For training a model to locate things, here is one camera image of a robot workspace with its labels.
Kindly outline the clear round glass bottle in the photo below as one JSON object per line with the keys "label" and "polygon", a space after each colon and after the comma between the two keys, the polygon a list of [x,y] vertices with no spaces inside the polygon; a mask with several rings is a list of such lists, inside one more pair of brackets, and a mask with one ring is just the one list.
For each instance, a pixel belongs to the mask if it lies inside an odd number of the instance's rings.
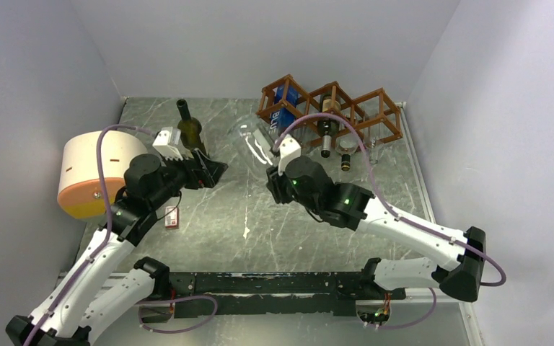
{"label": "clear round glass bottle", "polygon": [[300,127],[293,130],[293,137],[301,146],[301,154],[309,154],[313,147],[311,142],[317,138],[317,134],[308,126]]}

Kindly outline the blue square bottle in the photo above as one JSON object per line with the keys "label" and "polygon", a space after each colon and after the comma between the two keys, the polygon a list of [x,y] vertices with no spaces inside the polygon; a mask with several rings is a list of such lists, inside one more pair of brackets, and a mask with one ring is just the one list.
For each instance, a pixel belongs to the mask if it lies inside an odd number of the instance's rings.
{"label": "blue square bottle", "polygon": [[[299,98],[299,93],[297,90],[289,88],[287,95],[286,95],[286,101],[292,104],[293,106],[297,105],[297,100]],[[279,110],[276,110],[275,112],[272,112],[269,116],[269,133],[273,137],[277,137],[283,133],[285,129],[287,129],[290,124],[292,124],[295,121],[294,114],[288,110],[287,108],[283,107]]]}

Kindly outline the dark green labelled wine bottle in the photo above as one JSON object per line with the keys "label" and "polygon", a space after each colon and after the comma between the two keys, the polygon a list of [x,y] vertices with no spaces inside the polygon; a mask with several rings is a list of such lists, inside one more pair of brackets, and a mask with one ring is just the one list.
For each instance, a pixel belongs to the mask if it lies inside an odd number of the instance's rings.
{"label": "dark green labelled wine bottle", "polygon": [[[332,107],[332,95],[323,94],[320,98],[321,112],[329,113]],[[328,158],[331,154],[333,136],[339,131],[339,122],[330,118],[320,118],[317,121],[317,128],[322,136],[322,146],[320,155],[322,158]]]}

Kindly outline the clear square gold-label bottle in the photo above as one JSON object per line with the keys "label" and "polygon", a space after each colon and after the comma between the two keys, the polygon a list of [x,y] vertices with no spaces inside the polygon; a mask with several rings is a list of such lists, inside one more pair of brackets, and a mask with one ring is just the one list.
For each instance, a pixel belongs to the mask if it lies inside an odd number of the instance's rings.
{"label": "clear square gold-label bottle", "polygon": [[340,168],[347,172],[351,168],[351,156],[359,148],[357,137],[349,133],[338,138],[336,141],[336,151],[340,154]]}

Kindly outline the brown wooden wine rack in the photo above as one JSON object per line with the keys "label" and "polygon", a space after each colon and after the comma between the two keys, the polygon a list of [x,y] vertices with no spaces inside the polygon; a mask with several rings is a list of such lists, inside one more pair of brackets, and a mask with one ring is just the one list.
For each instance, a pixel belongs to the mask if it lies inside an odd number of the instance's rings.
{"label": "brown wooden wine rack", "polygon": [[[295,89],[299,93],[296,106],[286,101],[289,88]],[[294,114],[295,120],[298,120],[305,115],[310,115],[313,110],[321,112],[320,98],[327,93],[331,94],[333,98],[333,108],[328,114],[345,120],[361,138],[364,138],[362,130],[377,122],[368,120],[370,115],[378,115],[386,129],[391,132],[382,139],[383,143],[396,141],[403,137],[400,108],[383,88],[353,99],[343,91],[337,81],[308,92],[294,80],[292,75],[287,74],[262,88],[262,97],[256,115],[269,124],[270,114],[285,107]]]}

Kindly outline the clear bottle silver cap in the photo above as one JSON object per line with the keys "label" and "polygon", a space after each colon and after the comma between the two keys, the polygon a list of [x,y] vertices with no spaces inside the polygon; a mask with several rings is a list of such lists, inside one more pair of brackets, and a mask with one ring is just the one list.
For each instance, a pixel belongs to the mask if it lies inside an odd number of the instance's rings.
{"label": "clear bottle silver cap", "polygon": [[371,165],[377,165],[382,158],[384,151],[384,143],[382,139],[385,137],[386,129],[384,122],[379,119],[378,115],[370,115],[368,120],[376,120],[373,125],[362,130],[364,134],[364,143],[369,155]]}

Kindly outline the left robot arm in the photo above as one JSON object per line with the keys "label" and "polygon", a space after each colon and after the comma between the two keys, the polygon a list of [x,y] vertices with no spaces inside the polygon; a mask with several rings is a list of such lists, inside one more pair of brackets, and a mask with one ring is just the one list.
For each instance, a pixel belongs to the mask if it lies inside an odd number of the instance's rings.
{"label": "left robot arm", "polygon": [[6,334],[14,345],[93,345],[127,310],[144,299],[171,296],[168,266],[146,257],[119,283],[101,293],[112,271],[158,221],[158,210],[183,189],[217,185],[227,164],[199,150],[176,160],[141,154],[125,171],[125,186],[82,257],[56,289],[28,316],[14,316]]}

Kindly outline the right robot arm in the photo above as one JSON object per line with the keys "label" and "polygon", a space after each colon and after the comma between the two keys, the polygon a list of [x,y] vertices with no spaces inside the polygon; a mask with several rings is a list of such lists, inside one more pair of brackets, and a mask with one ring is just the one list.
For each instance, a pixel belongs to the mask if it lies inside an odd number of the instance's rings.
{"label": "right robot arm", "polygon": [[464,302],[478,299],[485,232],[449,229],[383,205],[373,192],[352,183],[334,182],[323,166],[302,156],[284,172],[266,169],[267,188],[278,204],[296,202],[319,222],[391,239],[420,254],[415,259],[371,259],[360,280],[362,293],[379,298],[386,290],[438,288]]}

